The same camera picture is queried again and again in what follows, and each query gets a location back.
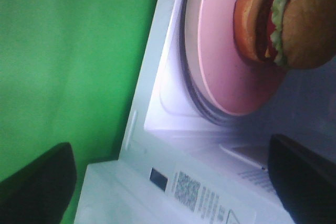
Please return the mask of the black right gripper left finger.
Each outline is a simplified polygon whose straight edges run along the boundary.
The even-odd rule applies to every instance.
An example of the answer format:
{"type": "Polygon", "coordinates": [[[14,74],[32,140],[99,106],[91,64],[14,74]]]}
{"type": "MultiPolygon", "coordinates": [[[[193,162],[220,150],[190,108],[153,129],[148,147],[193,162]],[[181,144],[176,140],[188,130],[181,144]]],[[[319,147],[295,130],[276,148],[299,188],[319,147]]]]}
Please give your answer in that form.
{"type": "Polygon", "coordinates": [[[60,223],[76,181],[71,144],[59,143],[1,182],[1,223],[60,223]]]}

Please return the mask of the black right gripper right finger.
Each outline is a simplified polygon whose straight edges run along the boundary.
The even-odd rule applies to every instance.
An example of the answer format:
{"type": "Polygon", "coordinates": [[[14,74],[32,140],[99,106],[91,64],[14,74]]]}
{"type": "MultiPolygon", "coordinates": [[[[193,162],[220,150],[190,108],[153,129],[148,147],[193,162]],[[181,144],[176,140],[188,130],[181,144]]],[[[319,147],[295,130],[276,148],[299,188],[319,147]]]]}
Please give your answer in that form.
{"type": "Polygon", "coordinates": [[[268,173],[294,223],[335,223],[335,163],[291,138],[270,138],[268,173]]]}

